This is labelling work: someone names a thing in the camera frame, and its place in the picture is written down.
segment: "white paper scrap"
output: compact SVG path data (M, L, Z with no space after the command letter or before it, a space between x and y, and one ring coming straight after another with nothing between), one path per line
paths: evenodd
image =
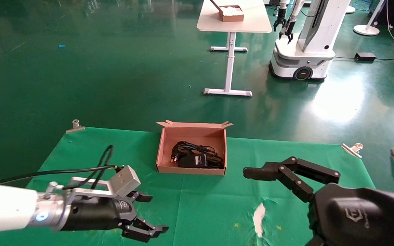
M220 7L223 11L223 15L226 16L233 16L233 15L242 15L242 11L240 8L234 8L234 7Z
M255 225L255 232L259 238L262 237L264 230L262 229L262 219L265 216L265 207L261 203L253 213L253 224Z

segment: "reflective floor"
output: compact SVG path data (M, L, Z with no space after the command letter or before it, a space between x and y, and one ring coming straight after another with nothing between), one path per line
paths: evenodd
M36 171L74 118L155 132L162 120L230 121L229 137L363 143L373 181L394 190L394 60L336 59L322 84L288 82L268 72L278 34L243 33L237 46L249 51L236 54L233 89L253 97L203 95L224 87L227 58L208 52L225 33L196 29L201 2L0 0L0 178ZM394 57L386 29L353 33L367 20L364 11L345 17L337 56Z

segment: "cardboard box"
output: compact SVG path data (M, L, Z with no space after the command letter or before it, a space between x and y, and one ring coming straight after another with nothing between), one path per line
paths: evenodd
M214 0L210 0L213 5L219 10L219 16L221 18L222 22L242 22L244 20L244 11L241 9L240 6L238 5L223 5L219 6L217 5ZM224 15L223 10L221 7L227 8L227 7L233 7L233 8L239 8L243 12L241 15Z
M163 126L161 140L159 142L158 158L156 168L159 173L185 173L224 175L227 167L227 144L226 127L233 125L229 122L222 124L212 123L184 123L158 122ZM177 163L171 162L172 148L177 142L187 141L195 145L208 145L215 149L217 154L223 158L224 168L180 168Z

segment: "table leg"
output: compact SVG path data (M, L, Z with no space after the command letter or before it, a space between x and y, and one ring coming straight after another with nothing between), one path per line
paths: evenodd
M211 48L209 48L209 51L228 51L228 47L229 47L229 39L230 39L230 33L227 33L227 41L226 41L226 47L221 47L221 46L211 46ZM235 47L235 51L241 51L241 52L247 52L247 48L246 47Z
M233 72L233 60L235 58L235 39L236 39L236 32L229 32L228 33L228 55L227 55L227 71L226 71L226 84L225 88L223 89L208 89L205 88L203 93L205 94L221 94L221 95L237 95L237 96L252 96L251 91L237 91L231 90L230 87L232 85L232 72Z

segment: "white table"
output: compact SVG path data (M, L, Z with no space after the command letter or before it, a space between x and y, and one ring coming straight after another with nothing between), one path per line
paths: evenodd
M226 47L211 47L215 48L215 50L228 51L225 88L206 88L203 93L251 97L251 91L231 90L234 52L244 51L244 49L247 51L247 48L235 47L235 40L237 32L270 33L272 31L272 25L270 24L264 2L262 0L215 0L215 2L219 6L239 5L244 12L244 20L242 22L222 22L218 9L209 0L203 2L197 29L199 31L223 31L227 32L228 36Z

